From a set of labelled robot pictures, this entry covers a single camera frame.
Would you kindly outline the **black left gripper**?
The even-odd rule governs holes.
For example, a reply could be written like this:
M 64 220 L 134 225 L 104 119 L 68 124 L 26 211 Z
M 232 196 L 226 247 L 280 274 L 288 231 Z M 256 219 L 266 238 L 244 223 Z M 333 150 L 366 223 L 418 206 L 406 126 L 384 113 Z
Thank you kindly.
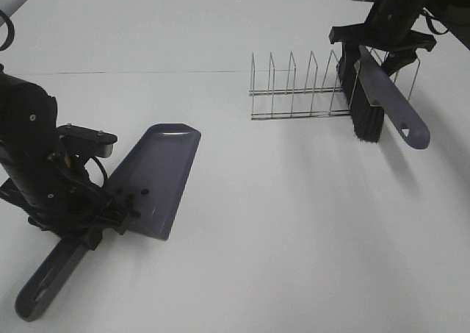
M 8 175 L 1 198 L 21 208 L 31 225 L 59 236 L 84 233 L 81 242 L 90 251 L 103 240 L 102 229 L 126 232 L 129 208 L 91 182 L 80 159 L 2 152 L 1 166 Z

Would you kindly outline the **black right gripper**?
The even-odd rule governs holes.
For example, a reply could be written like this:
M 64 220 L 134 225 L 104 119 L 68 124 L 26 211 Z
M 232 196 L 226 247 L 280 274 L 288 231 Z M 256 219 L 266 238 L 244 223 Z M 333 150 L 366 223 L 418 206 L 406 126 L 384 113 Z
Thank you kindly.
M 432 51 L 436 45 L 433 35 L 412 29 L 406 33 L 390 33 L 369 28 L 366 24 L 333 26 L 328 38 L 331 44 L 342 43 L 341 79 L 349 79 L 356 73 L 355 64 L 361 57 L 359 45 L 390 51 L 382 63 L 384 72 L 398 72 L 416 61 L 416 49 Z

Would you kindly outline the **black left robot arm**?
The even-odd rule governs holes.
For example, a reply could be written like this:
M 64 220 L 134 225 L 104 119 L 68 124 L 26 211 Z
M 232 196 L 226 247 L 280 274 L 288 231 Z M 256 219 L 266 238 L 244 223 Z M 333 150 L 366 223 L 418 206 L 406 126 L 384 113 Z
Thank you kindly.
M 28 222 L 97 246 L 105 229 L 123 234 L 132 211 L 90 180 L 85 165 L 109 157 L 118 138 L 80 126 L 57 126 L 57 100 L 39 85 L 1 74 L 1 198 Z

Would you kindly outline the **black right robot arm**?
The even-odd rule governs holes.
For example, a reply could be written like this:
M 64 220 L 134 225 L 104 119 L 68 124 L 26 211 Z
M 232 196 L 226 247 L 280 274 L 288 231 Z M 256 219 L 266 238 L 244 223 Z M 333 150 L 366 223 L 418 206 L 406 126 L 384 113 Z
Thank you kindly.
M 367 0 L 373 3 L 362 24 L 334 26 L 331 43 L 342 44 L 338 73 L 342 82 L 354 74 L 359 60 L 359 47 L 366 46 L 388 52 L 381 65 L 387 75 L 411 64 L 417 49 L 431 51 L 435 35 L 442 35 L 433 26 L 442 24 L 465 47 L 469 47 L 469 0 Z

